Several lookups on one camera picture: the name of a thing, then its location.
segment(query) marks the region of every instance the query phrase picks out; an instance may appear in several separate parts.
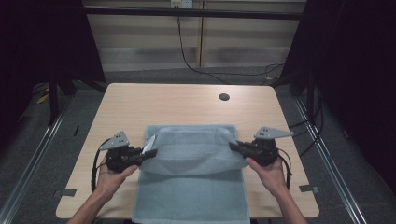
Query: cloth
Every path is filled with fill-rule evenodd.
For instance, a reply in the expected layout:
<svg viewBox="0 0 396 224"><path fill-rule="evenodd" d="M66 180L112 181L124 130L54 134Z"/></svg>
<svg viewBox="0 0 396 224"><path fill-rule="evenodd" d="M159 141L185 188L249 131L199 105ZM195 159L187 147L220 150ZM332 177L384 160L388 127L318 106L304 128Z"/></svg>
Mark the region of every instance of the cloth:
<svg viewBox="0 0 396 224"><path fill-rule="evenodd" d="M233 125L148 126L157 156L143 162L133 222L248 224L241 155Z"/></svg>

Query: forearm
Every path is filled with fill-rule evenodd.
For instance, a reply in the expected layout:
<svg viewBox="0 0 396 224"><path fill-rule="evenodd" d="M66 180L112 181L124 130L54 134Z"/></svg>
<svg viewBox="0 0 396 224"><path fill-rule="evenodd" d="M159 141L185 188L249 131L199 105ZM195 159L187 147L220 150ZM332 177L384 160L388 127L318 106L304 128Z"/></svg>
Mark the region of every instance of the forearm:
<svg viewBox="0 0 396 224"><path fill-rule="evenodd" d="M99 211L107 202L107 198L100 191L94 191L87 201L77 210L68 224L92 223Z"/></svg>
<svg viewBox="0 0 396 224"><path fill-rule="evenodd" d="M288 224L306 224L307 221L287 189L280 190L276 195L282 216Z"/></svg>

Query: gray floor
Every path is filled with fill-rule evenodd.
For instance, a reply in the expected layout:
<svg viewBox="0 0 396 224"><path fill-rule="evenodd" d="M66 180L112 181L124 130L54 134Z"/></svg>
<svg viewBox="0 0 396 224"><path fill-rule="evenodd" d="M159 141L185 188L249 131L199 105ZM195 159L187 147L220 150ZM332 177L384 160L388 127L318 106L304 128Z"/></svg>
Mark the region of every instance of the gray floor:
<svg viewBox="0 0 396 224"><path fill-rule="evenodd" d="M210 72L233 72L256 74L263 71L263 67L252 68L210 68ZM275 70L269 77L276 77L279 70ZM158 83L206 83L224 84L209 75L197 74L189 69L152 70L134 72L107 73L107 82L158 82ZM217 75L226 82L238 85L258 85L264 76L227 76ZM66 108L64 119L58 132L53 138L49 149L40 163L34 178L21 201L12 223L65 223L55 216L59 198L53 197L57 189L63 189L73 170L78 153L91 127L97 108L103 94L77 83L78 92L72 97L60 95L61 105L70 100ZM32 158L42 135L47 129L49 120L49 102L37 105L35 100L41 93L36 94L29 108L25 111L14 138L7 145L7 153L0 158L0 205L3 206L7 197L17 184L19 177ZM290 96L289 86L276 88L276 94L282 106L289 125L302 121L295 104ZM324 123L318 117L318 126L324 125L322 137L332 153L342 176L351 193L355 196L367 223L394 223L396 220L396 202L394 195L382 182L375 170L360 154L359 148L353 140L346 139L343 127L337 118L324 104ZM301 152L312 142L305 126L292 128L295 133L303 133L294 138L297 149ZM302 162L312 186L319 188L315 195L320 214L310 218L310 223L353 223L345 205L336 190L322 158L315 147L312 147L303 157ZM122 223L118 220L105 220L104 223ZM283 223L283 220L273 219L272 223Z"/></svg>

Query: table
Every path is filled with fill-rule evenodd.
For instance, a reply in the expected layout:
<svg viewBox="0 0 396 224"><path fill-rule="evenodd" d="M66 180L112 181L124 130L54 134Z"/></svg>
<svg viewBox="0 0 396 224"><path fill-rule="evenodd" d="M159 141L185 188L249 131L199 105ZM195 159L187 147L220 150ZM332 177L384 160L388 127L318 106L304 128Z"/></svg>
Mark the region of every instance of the table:
<svg viewBox="0 0 396 224"><path fill-rule="evenodd" d="M219 95L227 93L228 101ZM87 139L70 176L67 189L76 189L74 197L63 196L56 215L70 218L91 194L92 162L104 140L125 131L131 145L142 147L145 130L151 124L234 124L237 138L253 140L261 126L288 130L273 88L195 84L114 83L108 86ZM290 192L305 217L316 217L318 205L308 185L304 167L291 137L276 139L276 145L288 152L292 163ZM102 152L99 161L105 156ZM250 217L282 217L275 198L264 188L257 174L243 169ZM98 214L106 218L131 218L138 171L128 177L113 199Z"/></svg>

